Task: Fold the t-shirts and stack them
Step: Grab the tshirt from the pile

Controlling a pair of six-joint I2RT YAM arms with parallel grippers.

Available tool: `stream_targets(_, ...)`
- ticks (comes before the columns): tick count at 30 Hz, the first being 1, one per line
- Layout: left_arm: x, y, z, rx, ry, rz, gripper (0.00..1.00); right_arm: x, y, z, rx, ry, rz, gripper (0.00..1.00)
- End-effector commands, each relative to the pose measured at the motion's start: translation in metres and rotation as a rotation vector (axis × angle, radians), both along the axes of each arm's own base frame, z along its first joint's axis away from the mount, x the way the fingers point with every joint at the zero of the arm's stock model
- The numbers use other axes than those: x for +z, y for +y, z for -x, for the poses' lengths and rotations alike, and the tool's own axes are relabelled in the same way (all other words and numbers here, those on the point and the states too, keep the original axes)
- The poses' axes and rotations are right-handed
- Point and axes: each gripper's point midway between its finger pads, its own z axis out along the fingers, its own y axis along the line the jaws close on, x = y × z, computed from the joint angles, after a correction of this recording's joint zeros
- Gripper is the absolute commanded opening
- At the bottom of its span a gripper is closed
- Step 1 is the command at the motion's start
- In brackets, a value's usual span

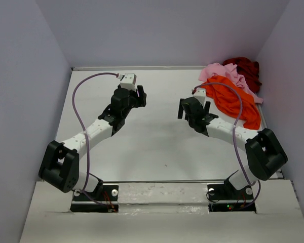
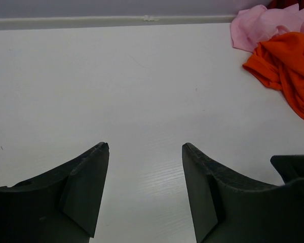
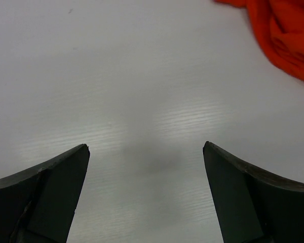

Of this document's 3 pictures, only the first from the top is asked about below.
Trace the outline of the orange t shirt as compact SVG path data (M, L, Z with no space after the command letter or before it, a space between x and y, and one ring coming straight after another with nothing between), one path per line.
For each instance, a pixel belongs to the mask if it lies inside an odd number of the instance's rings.
M236 87L227 77L216 75L202 83L206 96L213 99L222 113L244 121L243 126L251 130L259 130L261 118L251 95Z

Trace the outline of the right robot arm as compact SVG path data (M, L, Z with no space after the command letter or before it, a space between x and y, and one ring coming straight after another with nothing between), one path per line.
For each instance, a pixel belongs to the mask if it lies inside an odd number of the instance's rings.
M202 105L196 97L179 101L178 118L184 118L196 132L232 144L235 151L246 153L247 165L214 186L209 200L237 200L257 181L266 181L280 170L288 157L274 132L268 128L250 130L230 124L209 112L210 102Z

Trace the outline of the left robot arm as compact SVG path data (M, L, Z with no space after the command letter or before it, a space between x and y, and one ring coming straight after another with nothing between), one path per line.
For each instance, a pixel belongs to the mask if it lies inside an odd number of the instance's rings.
M39 177L60 191L78 191L97 199L103 191L103 181L90 172L80 171L80 160L90 156L90 149L115 135L125 124L133 108L146 106L143 86L133 90L118 87L103 113L83 132L63 142L48 144Z

